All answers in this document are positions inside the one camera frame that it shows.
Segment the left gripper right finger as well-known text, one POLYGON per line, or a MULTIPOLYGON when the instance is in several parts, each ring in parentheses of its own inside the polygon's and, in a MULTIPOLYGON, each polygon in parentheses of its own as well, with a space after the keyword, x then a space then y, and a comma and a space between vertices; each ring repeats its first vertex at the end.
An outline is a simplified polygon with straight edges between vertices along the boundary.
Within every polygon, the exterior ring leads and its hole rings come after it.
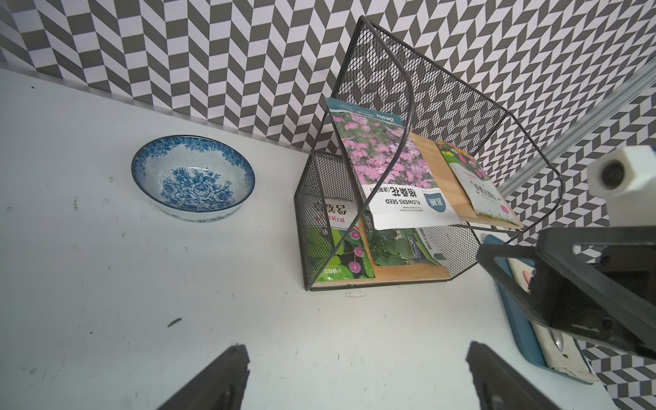
POLYGON ((488 345, 472 341, 466 361, 473 376, 481 409, 559 409, 488 345))

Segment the mixed flower white seed bag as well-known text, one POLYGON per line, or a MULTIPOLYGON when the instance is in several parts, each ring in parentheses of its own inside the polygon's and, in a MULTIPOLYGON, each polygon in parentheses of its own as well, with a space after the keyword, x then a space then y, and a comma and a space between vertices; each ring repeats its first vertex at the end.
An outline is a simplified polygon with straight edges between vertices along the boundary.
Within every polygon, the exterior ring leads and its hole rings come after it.
POLYGON ((497 190, 477 160, 452 143, 437 142, 437 147, 461 188, 468 196, 477 217, 485 217, 521 228, 520 219, 497 190))

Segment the green leaf seed bag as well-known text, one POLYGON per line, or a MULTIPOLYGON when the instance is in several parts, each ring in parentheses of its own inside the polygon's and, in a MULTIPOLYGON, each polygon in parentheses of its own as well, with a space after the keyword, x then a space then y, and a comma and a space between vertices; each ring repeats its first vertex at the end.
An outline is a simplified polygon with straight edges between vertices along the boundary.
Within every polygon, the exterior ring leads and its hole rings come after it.
POLYGON ((404 228, 378 231, 365 220, 370 256, 379 267, 410 265, 449 266, 433 228, 404 228))

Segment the black wire two-tier shelf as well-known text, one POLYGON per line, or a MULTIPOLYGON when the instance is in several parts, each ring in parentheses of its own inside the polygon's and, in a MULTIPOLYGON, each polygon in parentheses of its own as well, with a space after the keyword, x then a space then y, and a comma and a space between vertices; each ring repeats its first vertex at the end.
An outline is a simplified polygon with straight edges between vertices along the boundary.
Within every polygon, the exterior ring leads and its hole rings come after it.
POLYGON ((479 155, 504 107, 361 17, 294 196, 306 290, 447 282, 529 232, 479 155))

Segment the pink flower seed bag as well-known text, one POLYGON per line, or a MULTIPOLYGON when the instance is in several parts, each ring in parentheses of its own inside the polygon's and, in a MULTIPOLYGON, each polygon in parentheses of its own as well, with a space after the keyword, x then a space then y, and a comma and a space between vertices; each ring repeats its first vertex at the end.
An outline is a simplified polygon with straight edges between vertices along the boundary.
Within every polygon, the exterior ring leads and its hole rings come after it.
POLYGON ((452 226, 457 213, 399 115, 327 99, 331 119, 376 230, 452 226))

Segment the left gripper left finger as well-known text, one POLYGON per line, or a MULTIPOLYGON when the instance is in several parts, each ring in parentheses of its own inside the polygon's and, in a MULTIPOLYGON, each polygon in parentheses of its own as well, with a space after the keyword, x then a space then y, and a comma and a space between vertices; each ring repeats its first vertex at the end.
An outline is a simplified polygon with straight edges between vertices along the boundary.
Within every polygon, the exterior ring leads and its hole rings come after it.
POLYGON ((248 378, 246 346, 230 346, 159 409, 240 409, 248 378))

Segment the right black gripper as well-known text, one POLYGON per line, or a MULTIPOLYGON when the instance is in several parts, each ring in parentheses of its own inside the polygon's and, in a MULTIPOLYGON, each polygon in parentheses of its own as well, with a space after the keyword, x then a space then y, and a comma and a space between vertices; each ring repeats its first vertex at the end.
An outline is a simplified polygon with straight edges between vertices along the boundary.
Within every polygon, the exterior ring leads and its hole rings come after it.
POLYGON ((483 244, 477 261, 536 324, 655 357, 654 227, 548 228, 534 247, 483 244), (502 257, 534 261, 529 290, 502 257))

